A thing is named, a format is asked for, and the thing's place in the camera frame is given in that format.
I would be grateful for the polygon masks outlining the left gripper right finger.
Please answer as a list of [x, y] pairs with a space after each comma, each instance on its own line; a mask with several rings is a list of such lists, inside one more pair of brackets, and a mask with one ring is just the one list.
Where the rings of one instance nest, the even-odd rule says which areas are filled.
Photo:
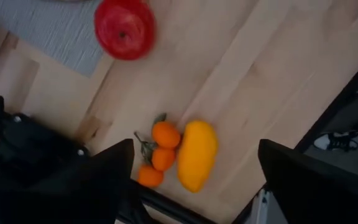
[[258, 158], [288, 224], [358, 224], [358, 175], [268, 139]]

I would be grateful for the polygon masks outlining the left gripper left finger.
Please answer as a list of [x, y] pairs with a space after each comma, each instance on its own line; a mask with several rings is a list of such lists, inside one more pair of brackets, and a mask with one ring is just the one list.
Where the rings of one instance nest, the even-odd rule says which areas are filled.
[[25, 190], [0, 194], [2, 224], [112, 224], [131, 177], [124, 139]]

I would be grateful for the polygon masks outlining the orange tangerine bunch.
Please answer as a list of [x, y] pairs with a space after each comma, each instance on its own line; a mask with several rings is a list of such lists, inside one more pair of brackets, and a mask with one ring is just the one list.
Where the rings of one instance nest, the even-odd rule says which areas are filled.
[[158, 187], [164, 180], [164, 172], [175, 162], [175, 149], [181, 140], [181, 134], [175, 125], [167, 121], [167, 114], [158, 115], [152, 125], [152, 141], [140, 138], [134, 131], [135, 138], [140, 143], [143, 164], [138, 171], [137, 182], [149, 188]]

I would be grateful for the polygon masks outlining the yellow mango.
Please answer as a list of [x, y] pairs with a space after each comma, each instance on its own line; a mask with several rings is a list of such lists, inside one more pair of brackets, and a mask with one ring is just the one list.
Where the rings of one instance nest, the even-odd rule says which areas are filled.
[[218, 151], [218, 138], [212, 125], [191, 121], [185, 132], [177, 157], [177, 175], [182, 186], [199, 192], [209, 178]]

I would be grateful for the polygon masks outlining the bright red apple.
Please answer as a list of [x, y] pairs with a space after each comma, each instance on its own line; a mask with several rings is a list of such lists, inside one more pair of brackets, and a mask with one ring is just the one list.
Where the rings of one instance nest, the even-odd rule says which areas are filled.
[[145, 0], [102, 0], [94, 12], [100, 46], [119, 60], [146, 56], [155, 43], [156, 21]]

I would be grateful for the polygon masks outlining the person's shoe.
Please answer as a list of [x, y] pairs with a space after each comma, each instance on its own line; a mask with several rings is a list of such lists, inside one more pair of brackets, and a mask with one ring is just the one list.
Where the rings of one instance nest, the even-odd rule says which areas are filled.
[[313, 141], [313, 146], [323, 151], [355, 151], [358, 148], [358, 131], [322, 133]]

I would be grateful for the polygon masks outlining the grey placemat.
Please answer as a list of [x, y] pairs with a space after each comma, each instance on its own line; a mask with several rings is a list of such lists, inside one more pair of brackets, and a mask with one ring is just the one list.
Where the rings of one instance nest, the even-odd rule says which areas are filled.
[[102, 0], [0, 0], [0, 26], [62, 65], [92, 76], [103, 50], [94, 34]]

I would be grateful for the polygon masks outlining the white frame bracket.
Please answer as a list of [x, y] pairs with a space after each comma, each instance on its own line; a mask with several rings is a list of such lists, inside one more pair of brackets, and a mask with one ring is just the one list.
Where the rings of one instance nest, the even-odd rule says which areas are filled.
[[261, 189], [252, 201], [246, 224], [288, 224], [273, 193]]

